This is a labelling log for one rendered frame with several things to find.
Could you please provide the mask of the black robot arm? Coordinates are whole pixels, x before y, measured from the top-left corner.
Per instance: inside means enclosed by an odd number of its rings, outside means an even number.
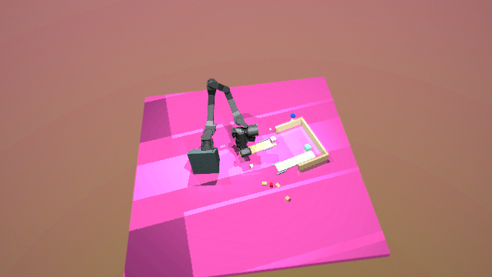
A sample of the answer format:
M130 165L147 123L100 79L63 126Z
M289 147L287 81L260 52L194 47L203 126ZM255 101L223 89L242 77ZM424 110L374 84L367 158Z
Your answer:
M214 150L214 142L212 141L212 135L216 132L216 125L214 124L214 97L216 90L222 91L226 99L228 100L228 104L232 110L232 115L234 118L234 123L236 125L242 125L244 127L234 127L232 128L232 133L236 134L237 139L244 139L247 137L246 142L254 142L256 139L256 135L259 135L258 132L258 124L248 125L239 112L231 91L229 87L217 83L217 81L213 78L207 80L207 90L208 90L208 114L207 121L204 128L204 134L201 136L201 150ZM246 132L246 133L245 133Z

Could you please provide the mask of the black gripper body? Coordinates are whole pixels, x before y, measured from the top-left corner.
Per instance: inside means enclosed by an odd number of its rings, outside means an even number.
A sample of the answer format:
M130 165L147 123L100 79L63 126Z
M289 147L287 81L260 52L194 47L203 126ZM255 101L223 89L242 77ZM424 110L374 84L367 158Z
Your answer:
M236 138L236 134L232 133L232 137L233 137L233 139L234 139L234 137ZM251 155L251 150L250 150L250 148L247 147L246 139L247 139L246 136L243 139L238 139L238 138L235 139L235 141L237 142L237 145L240 146L240 148L241 148L240 154L241 154L242 158Z

